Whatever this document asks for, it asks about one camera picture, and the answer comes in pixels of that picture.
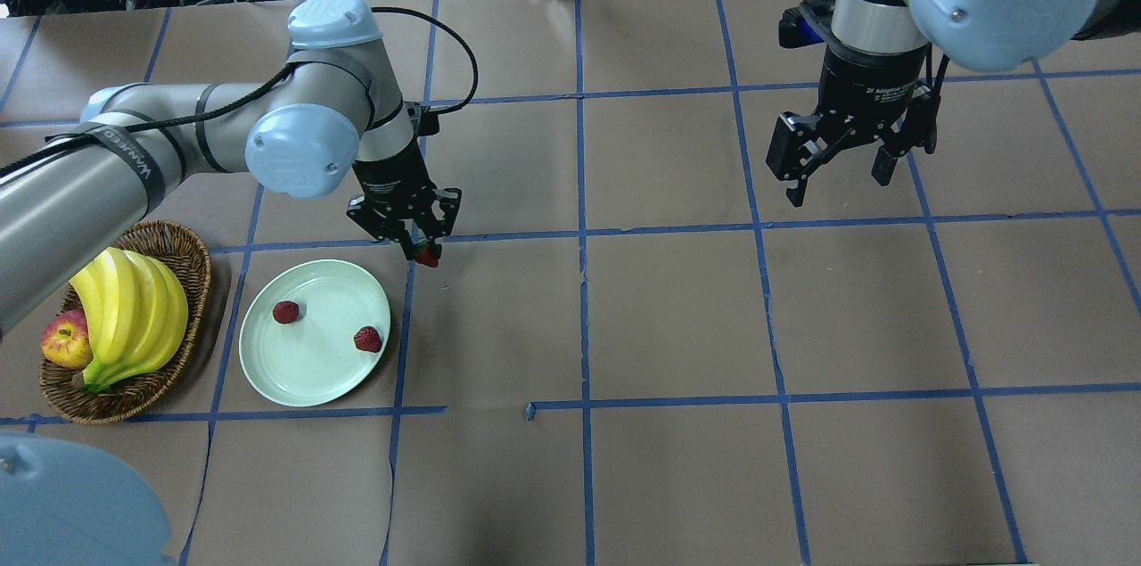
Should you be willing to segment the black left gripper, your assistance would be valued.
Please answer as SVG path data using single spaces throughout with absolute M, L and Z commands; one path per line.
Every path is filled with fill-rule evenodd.
M 442 258 L 443 241 L 453 233 L 462 192 L 432 183 L 419 144 L 410 143 L 391 157 L 355 160 L 353 172 L 361 195 L 346 208 L 346 215 L 374 240 L 400 245 L 407 261 L 415 261 L 420 244 L 410 234 L 415 225 L 427 242 L 431 258 Z

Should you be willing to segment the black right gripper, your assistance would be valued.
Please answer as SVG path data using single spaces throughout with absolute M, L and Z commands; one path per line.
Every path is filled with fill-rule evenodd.
M 783 112 L 767 152 L 794 208 L 803 207 L 809 178 L 840 152 L 875 144 L 871 176 L 882 187 L 911 151 L 936 152 L 942 68 L 931 58 L 930 45 L 896 54 L 827 47 L 814 111 Z

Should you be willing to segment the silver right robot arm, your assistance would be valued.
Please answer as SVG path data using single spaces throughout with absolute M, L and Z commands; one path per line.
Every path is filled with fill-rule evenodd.
M 803 0 L 783 13 L 778 41 L 824 47 L 817 103 L 776 119 L 767 167 L 801 207 L 817 169 L 873 144 L 872 178 L 888 185 L 911 151 L 936 151 L 950 63 L 1006 73 L 1073 39 L 1136 31 L 1138 0 Z

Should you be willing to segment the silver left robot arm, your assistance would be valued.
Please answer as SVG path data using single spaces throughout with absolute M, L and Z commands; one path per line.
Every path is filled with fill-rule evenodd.
M 436 265 L 462 194 L 431 181 L 420 136 L 439 110 L 402 95 L 366 0 L 306 0 L 262 84 L 103 88 L 80 122 L 3 168 L 3 334 L 187 177 L 248 172 L 293 199 L 363 195 L 347 213 L 408 261 Z M 143 476 L 102 448 L 3 435 L 3 563 L 168 565 L 168 516 Z

